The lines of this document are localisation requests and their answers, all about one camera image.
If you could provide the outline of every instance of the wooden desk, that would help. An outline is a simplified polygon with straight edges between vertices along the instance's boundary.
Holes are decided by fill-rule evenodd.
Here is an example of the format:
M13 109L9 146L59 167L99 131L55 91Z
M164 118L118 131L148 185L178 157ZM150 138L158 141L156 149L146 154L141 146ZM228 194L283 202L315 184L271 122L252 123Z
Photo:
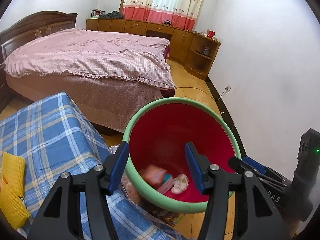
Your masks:
M88 19L85 29L166 38L170 41L169 59L180 63L186 71L203 80L208 76L221 44L177 27L126 19ZM201 54L204 47L210 48L208 56Z

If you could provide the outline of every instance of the baseboard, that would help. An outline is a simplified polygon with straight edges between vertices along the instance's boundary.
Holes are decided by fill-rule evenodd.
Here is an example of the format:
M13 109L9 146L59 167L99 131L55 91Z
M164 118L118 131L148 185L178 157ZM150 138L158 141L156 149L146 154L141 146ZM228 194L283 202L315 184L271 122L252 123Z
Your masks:
M240 153L241 153L241 157L245 157L247 156L245 150L244 150L244 146L243 146L243 143L240 139L240 135L237 131L237 128L231 118L231 115L230 113L228 112L228 109L226 108L222 98L220 98L220 95L218 93L218 91L216 90L216 88L214 87L213 83L211 82L211 80L209 79L209 77L207 77L205 79L205 82L213 96L213 98L216 101L216 104L217 104L217 107L219 108L219 111L221 113L221 116L222 116L222 119L224 120L224 122L228 125L228 127L230 128L230 130L232 131L234 137L236 138L236 141L238 143L238 146L239 146L239 149L240 149Z

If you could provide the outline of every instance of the pink checkered duvet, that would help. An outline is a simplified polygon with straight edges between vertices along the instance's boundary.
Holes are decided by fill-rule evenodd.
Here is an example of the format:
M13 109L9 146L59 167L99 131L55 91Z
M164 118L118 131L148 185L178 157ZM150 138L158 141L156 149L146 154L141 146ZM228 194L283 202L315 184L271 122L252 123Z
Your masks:
M164 60L169 41L127 33L68 29L30 41L5 60L5 71L24 75L79 75L175 88Z

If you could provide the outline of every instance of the power cord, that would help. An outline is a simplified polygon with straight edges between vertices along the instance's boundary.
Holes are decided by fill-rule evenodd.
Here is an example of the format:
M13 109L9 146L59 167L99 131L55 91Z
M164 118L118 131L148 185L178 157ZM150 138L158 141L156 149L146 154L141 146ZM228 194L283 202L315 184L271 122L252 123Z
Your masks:
M176 87L174 90L176 90L176 89L178 89L178 88L194 88L194 89L198 89L198 90L204 92L205 94L207 94L207 95L208 95L210 98L212 98L214 101L220 100L220 99L222 98L222 96L224 95L224 93L228 90L228 88L226 87L226 88L224 89L223 93L221 94L221 96L220 96L218 99L214 99L214 98L212 97L212 95L209 95L207 92L203 91L203 90L200 89L200 88L195 88L195 87Z

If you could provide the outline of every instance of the drawer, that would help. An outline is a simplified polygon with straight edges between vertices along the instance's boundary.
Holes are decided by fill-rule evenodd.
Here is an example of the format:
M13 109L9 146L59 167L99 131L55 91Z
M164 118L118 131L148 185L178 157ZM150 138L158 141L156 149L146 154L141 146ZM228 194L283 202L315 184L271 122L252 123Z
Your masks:
M144 30L144 29L125 27L124 32L135 34L135 35L140 35L140 36L146 36L146 30Z
M147 23L136 22L136 21L126 21L125 26L128 28L146 29Z
M167 27L164 25L160 24L153 24L153 23L148 23L147 24L147 30L155 31L155 32L161 32L161 33L167 33L167 34L173 34L174 28L172 27Z

